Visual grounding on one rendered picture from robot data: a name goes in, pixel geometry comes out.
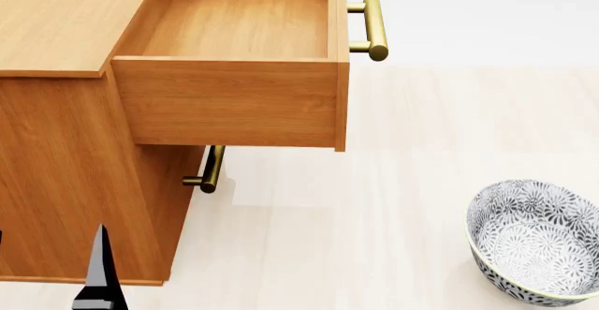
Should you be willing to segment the wooden cabinet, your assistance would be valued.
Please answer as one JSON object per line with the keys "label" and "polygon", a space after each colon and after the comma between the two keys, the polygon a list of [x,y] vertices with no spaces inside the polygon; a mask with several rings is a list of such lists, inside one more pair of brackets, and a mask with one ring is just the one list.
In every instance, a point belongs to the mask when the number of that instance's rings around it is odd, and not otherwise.
{"label": "wooden cabinet", "polygon": [[82,281],[100,224],[121,281],[168,281],[204,149],[133,140],[111,59],[143,1],[0,0],[0,281]]}

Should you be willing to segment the open wooden drawer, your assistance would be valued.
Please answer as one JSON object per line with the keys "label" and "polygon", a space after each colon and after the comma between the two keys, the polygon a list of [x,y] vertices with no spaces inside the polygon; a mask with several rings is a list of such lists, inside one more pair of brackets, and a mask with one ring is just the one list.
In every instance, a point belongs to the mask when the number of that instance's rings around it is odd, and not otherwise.
{"label": "open wooden drawer", "polygon": [[135,143],[343,152],[346,0],[144,0],[111,59]]}

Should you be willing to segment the black white floral bowl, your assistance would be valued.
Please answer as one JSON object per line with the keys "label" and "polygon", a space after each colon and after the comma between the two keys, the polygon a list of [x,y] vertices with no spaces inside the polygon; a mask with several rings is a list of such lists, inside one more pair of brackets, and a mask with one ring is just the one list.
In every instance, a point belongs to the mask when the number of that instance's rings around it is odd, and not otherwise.
{"label": "black white floral bowl", "polygon": [[568,188],[488,185],[469,202],[463,225],[478,269],[511,298],[560,307],[599,297],[599,207]]}

